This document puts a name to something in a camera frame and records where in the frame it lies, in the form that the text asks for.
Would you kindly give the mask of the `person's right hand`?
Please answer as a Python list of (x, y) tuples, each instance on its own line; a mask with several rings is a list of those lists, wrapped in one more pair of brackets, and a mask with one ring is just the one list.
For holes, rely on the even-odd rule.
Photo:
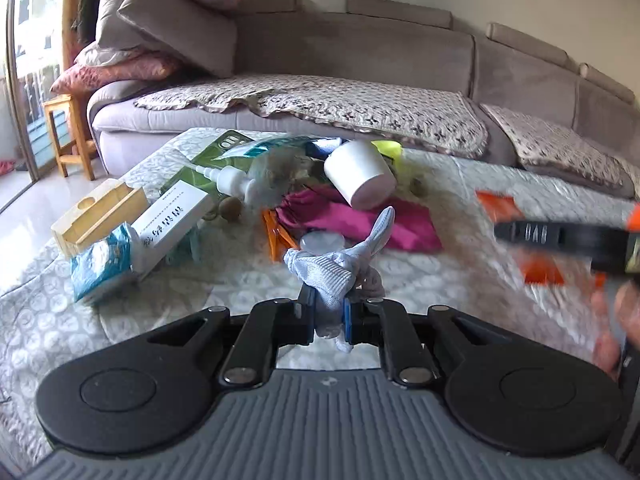
[(625, 359), (623, 345), (639, 349), (639, 286), (626, 281), (616, 289), (596, 289), (590, 306), (598, 324), (592, 362), (617, 379)]

